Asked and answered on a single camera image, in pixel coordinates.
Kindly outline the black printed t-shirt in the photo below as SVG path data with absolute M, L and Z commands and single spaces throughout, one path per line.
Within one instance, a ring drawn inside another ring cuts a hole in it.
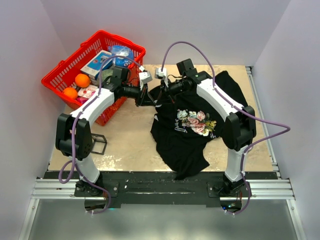
M 180 93 L 173 103 L 155 110 L 150 133 L 163 162 L 176 173 L 175 179 L 183 180 L 207 168 L 206 144 L 223 131 L 219 113 L 195 90 Z

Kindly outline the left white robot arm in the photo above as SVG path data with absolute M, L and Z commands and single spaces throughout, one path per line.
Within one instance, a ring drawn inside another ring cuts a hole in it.
M 136 104 L 153 106 L 155 101 L 148 92 L 148 83 L 152 80 L 149 71 L 139 67 L 139 85 L 128 83 L 129 69 L 115 67 L 112 75 L 100 82 L 98 90 L 81 107 L 70 114 L 62 113 L 57 119 L 55 147 L 64 156 L 71 158 L 71 170 L 66 179 L 58 176 L 60 183 L 66 184 L 77 171 L 80 180 L 77 186 L 91 196 L 105 195 L 103 177 L 95 166 L 91 152 L 93 138 L 91 126 L 97 118 L 112 106 L 119 98 L 135 99 Z

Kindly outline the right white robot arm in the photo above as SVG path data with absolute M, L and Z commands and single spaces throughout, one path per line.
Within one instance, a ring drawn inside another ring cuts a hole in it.
M 161 80 L 164 93 L 169 97 L 195 90 L 196 94 L 210 104 L 223 120 L 221 137 L 227 147 L 227 167 L 223 174 L 222 192 L 233 197 L 242 186 L 249 188 L 245 179 L 247 153 L 253 147 L 257 135 L 255 110 L 233 100 L 205 71 L 197 71 L 191 59 L 177 64 L 181 78 L 176 82 L 169 81 L 167 69 L 161 66 L 155 70 L 155 77 Z

